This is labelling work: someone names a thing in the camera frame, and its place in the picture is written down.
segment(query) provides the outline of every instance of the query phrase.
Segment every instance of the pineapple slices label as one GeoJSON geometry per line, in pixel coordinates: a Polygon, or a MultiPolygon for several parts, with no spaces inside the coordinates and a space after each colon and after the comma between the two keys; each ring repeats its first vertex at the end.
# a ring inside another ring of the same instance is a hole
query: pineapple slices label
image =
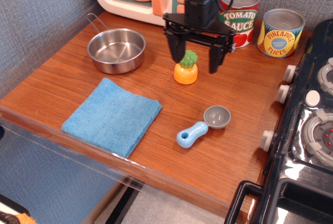
{"type": "Polygon", "coordinates": [[[264,39],[264,47],[269,55],[283,57],[292,49],[295,35],[292,32],[273,30],[264,39]]]}
{"type": "Polygon", "coordinates": [[[258,38],[258,48],[265,55],[287,57],[294,53],[300,39],[302,29],[293,31],[277,30],[262,22],[258,38]]]}

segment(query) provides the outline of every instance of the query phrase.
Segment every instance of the stove knob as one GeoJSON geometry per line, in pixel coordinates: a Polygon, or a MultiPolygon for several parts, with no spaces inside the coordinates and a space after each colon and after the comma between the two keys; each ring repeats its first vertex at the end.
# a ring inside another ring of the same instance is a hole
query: stove knob
{"type": "Polygon", "coordinates": [[[316,90],[310,90],[305,96],[305,104],[313,108],[319,104],[321,95],[316,90]]]}
{"type": "Polygon", "coordinates": [[[290,89],[289,85],[281,85],[279,91],[277,92],[276,100],[284,104],[287,99],[289,89],[290,89]]]}
{"type": "Polygon", "coordinates": [[[285,72],[285,76],[283,77],[283,80],[285,82],[291,83],[292,82],[292,78],[293,75],[295,74],[296,71],[296,65],[288,65],[286,72],[285,72]]]}
{"type": "Polygon", "coordinates": [[[261,137],[261,142],[259,147],[262,148],[265,152],[268,152],[270,145],[273,140],[274,131],[265,130],[261,137]]]}

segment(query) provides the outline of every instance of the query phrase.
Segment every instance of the black stove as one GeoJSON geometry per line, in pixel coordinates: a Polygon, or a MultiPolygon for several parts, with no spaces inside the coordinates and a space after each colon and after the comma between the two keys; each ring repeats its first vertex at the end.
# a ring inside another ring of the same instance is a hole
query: black stove
{"type": "Polygon", "coordinates": [[[333,223],[333,19],[313,31],[297,66],[288,66],[277,100],[276,131],[265,131],[269,153],[263,186],[243,181],[225,223],[235,223],[245,195],[258,198],[249,223],[333,223]]]}

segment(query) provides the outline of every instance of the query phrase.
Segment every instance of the stove burner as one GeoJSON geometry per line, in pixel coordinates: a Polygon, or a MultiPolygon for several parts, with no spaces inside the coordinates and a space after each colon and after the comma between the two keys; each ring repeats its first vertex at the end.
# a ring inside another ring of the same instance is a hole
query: stove burner
{"type": "Polygon", "coordinates": [[[326,131],[324,131],[324,134],[323,134],[323,141],[326,145],[326,147],[333,151],[333,128],[329,128],[327,129],[326,131]]]}
{"type": "Polygon", "coordinates": [[[333,114],[317,110],[304,124],[303,141],[311,155],[333,167],[333,114]]]}
{"type": "Polygon", "coordinates": [[[333,57],[327,60],[327,64],[323,66],[318,72],[318,82],[321,85],[321,89],[333,95],[333,57]]]}

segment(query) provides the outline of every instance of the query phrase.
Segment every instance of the folded blue cloth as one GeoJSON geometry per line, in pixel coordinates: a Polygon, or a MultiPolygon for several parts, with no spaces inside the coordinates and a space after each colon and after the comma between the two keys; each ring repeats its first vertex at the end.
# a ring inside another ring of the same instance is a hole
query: folded blue cloth
{"type": "Polygon", "coordinates": [[[61,129],[127,158],[161,108],[158,101],[134,95],[103,78],[61,129]]]}

